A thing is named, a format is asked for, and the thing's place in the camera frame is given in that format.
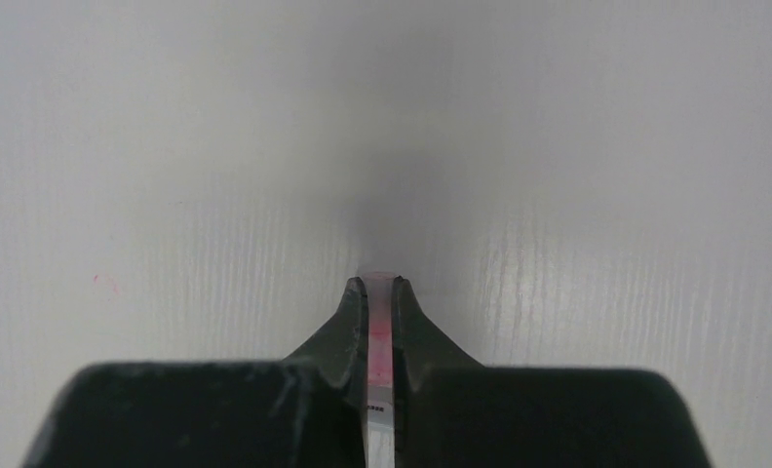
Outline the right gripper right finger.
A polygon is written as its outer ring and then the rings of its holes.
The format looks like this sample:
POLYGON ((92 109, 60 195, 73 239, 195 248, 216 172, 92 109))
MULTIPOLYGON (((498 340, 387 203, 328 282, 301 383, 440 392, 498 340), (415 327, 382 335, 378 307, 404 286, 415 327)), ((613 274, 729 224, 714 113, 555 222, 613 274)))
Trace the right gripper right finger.
POLYGON ((707 467, 690 412, 662 375, 491 367, 391 292, 400 467, 707 467))

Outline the black green pen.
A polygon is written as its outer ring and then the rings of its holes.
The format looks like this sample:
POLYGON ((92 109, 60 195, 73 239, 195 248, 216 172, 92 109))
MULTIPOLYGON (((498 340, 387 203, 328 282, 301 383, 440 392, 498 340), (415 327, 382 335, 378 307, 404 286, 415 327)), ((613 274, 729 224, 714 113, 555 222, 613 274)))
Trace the black green pen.
POLYGON ((395 468, 395 413, 393 389, 367 388, 367 467, 395 468))

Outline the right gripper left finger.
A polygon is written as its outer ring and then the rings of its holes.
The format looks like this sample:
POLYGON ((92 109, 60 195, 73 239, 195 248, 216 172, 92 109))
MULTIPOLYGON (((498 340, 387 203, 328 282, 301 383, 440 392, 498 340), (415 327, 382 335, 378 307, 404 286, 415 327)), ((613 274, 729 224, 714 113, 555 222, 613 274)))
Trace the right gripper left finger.
POLYGON ((54 399, 26 467, 363 467, 367 291, 281 360, 104 362, 54 399))

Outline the pink pen cap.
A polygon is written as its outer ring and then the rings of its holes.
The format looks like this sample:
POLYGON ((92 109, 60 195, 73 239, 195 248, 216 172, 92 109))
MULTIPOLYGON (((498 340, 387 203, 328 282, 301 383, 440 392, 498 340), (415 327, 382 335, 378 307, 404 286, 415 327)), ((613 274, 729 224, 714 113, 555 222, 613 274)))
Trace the pink pen cap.
POLYGON ((367 384, 391 388, 394 382, 392 290, 397 276, 371 272, 362 276, 367 292, 367 384))

